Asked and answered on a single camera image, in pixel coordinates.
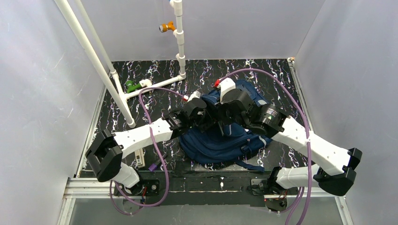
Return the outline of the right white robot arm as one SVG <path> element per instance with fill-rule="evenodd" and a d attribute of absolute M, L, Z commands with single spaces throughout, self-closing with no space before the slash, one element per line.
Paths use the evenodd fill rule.
<path fill-rule="evenodd" d="M 362 151 L 340 148 L 312 131 L 273 104 L 257 105 L 246 91 L 234 88 L 222 91 L 220 108 L 225 122 L 237 123 L 256 135 L 287 145 L 307 157 L 307 167 L 275 167 L 267 185 L 280 190 L 294 187 L 318 187 L 344 196 L 353 186 Z"/>

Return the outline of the purple black marker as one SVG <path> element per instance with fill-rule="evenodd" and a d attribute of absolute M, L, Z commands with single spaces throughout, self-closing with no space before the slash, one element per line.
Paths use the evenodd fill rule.
<path fill-rule="evenodd" d="M 164 154 L 162 155 L 163 161 L 166 159 L 167 156 L 168 156 L 167 153 L 164 153 Z M 154 163 L 152 163 L 152 164 L 148 167 L 148 170 L 151 171 L 151 172 L 154 172 L 154 171 L 155 171 L 157 168 L 159 168 L 161 165 L 162 165 L 162 162 L 161 162 L 161 158 L 159 157 Z"/>

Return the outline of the white glue stick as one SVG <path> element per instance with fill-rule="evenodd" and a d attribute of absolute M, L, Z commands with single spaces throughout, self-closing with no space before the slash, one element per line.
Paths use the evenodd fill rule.
<path fill-rule="evenodd" d="M 144 150 L 142 148 L 135 151 L 135 159 L 137 168 L 145 167 Z"/>

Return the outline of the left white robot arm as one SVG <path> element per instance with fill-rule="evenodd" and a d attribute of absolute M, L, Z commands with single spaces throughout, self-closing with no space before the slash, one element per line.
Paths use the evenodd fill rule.
<path fill-rule="evenodd" d="M 131 188 L 140 182 L 140 176 L 136 169 L 123 163 L 125 157 L 206 124 L 210 121 L 209 111 L 210 106 L 204 100 L 194 98 L 150 124 L 114 133 L 104 129 L 97 133 L 85 153 L 88 164 L 98 182 L 113 180 Z"/>

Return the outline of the navy blue student backpack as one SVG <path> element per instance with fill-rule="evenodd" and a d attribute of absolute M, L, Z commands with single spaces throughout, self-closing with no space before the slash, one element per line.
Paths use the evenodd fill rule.
<path fill-rule="evenodd" d="M 260 172 L 264 171 L 262 166 L 247 164 L 240 158 L 252 157 L 272 142 L 270 138 L 257 135 L 237 123 L 193 127 L 178 140 L 187 157 L 199 164 L 236 163 Z"/>

